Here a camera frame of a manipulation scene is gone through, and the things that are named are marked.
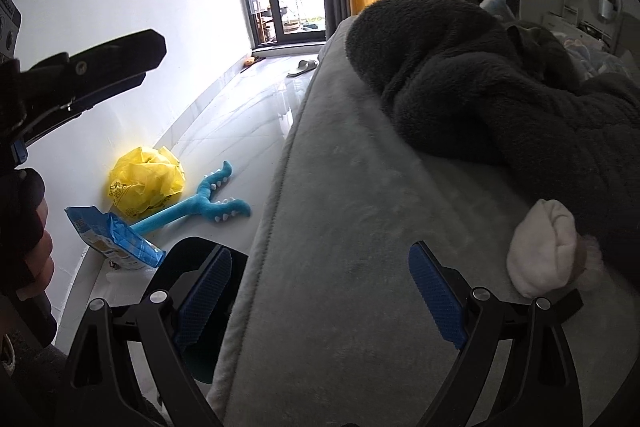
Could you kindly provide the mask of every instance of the blue toy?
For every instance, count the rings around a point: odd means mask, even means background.
[[[152,230],[164,227],[164,225],[176,219],[195,214],[200,214],[207,217],[207,219],[215,219],[216,221],[226,221],[229,216],[237,216],[238,214],[250,216],[251,207],[242,200],[228,198],[228,200],[212,203],[209,199],[214,190],[218,190],[223,183],[228,181],[231,172],[231,164],[225,161],[222,164],[222,169],[204,176],[204,179],[198,185],[195,195],[191,198],[180,201],[174,206],[165,208],[157,214],[131,225],[132,230],[140,235],[145,235]]]

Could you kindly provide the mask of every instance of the blue gripper pad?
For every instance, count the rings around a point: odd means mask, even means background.
[[[223,248],[209,263],[178,309],[174,343],[178,350],[195,344],[231,278],[231,252]]]
[[[409,250],[409,272],[427,304],[442,338],[456,349],[466,344],[463,308],[424,250],[413,245]]]

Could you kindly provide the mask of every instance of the gray slipper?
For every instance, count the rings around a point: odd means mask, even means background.
[[[315,60],[300,60],[295,70],[289,71],[287,76],[299,76],[307,71],[313,71],[317,68],[318,63]]]

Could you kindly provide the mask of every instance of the metal bolt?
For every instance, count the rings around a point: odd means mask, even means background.
[[[103,306],[104,306],[104,301],[102,299],[94,299],[89,303],[89,309],[92,312],[97,312],[98,310],[101,310]]]
[[[76,64],[76,74],[82,76],[85,73],[86,73],[86,62],[84,60],[81,60]]]
[[[473,292],[473,296],[479,301],[488,301],[491,297],[491,292],[487,288],[476,288]]]
[[[536,299],[536,306],[541,310],[548,310],[551,308],[551,303],[544,297],[541,297],[540,299]]]
[[[166,292],[163,290],[158,290],[157,292],[153,292],[151,294],[151,296],[149,297],[149,300],[151,302],[153,302],[154,304],[159,304],[161,302],[164,302],[164,300],[166,299],[167,295]]]

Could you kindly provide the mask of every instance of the floor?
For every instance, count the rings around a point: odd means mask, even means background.
[[[175,221],[147,238],[169,250],[185,237],[198,236],[249,254],[262,210],[271,189],[271,179],[282,147],[291,129],[312,72],[288,78],[303,58],[317,55],[271,57],[236,76],[199,115],[173,148],[186,175],[185,197],[204,174],[231,163],[233,174],[215,199],[230,196],[251,205],[250,217],[231,217],[216,223],[200,216]],[[104,263],[90,300],[101,297],[113,306],[137,302],[154,270],[112,270]],[[156,388],[142,346],[130,343],[131,358],[140,390],[156,404]],[[203,392],[208,386],[201,385]]]

